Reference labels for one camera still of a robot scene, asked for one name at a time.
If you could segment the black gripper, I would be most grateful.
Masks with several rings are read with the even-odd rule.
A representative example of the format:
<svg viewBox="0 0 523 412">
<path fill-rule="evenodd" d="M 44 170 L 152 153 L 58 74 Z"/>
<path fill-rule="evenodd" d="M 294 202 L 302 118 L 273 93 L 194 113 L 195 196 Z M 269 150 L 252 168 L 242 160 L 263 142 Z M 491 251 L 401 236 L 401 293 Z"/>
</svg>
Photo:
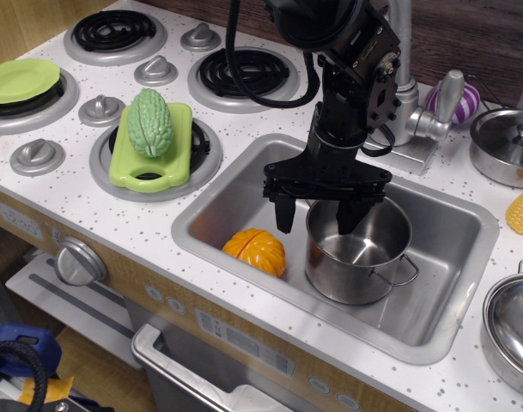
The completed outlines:
<svg viewBox="0 0 523 412">
<path fill-rule="evenodd" d="M 275 202 L 277 228 L 290 233 L 295 199 L 338 202 L 338 233 L 351 233 L 374 202 L 385 196 L 392 175 L 356 159 L 356 148 L 335 148 L 313 140 L 295 157 L 264 167 L 263 196 Z"/>
</svg>

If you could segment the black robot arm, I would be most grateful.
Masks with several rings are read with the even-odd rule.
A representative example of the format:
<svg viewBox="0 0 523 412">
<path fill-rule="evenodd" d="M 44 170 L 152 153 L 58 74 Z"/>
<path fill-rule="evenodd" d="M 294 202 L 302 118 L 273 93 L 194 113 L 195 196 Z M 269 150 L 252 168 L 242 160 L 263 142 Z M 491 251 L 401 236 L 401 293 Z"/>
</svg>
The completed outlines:
<svg viewBox="0 0 523 412">
<path fill-rule="evenodd" d="M 356 156 L 369 135 L 395 118 L 398 36 L 368 1 L 271 1 L 277 31 L 307 58 L 322 61 L 322 100 L 307 146 L 264 168 L 263 194 L 277 228 L 289 233 L 298 199 L 338 202 L 341 234 L 350 233 L 385 197 L 392 175 Z"/>
</svg>

